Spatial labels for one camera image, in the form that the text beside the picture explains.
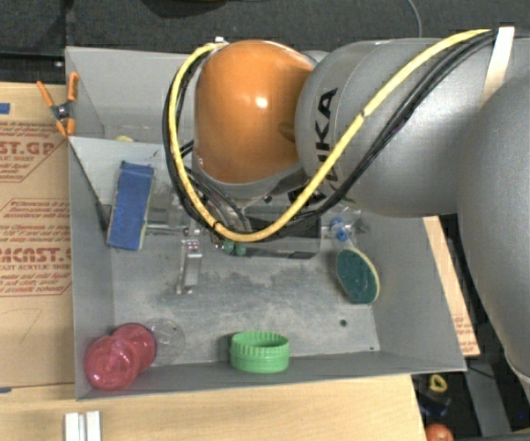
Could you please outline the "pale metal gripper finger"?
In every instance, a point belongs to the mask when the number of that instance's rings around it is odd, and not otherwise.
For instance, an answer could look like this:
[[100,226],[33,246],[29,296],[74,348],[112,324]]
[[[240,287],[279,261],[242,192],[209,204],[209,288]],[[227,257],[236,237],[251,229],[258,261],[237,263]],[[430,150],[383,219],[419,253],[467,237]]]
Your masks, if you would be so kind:
[[151,223],[146,227],[146,231],[151,234],[182,234],[184,237],[196,237],[200,235],[200,229],[197,227],[162,223]]
[[175,291],[179,295],[192,294],[199,282],[203,253],[198,239],[184,239],[181,263]]

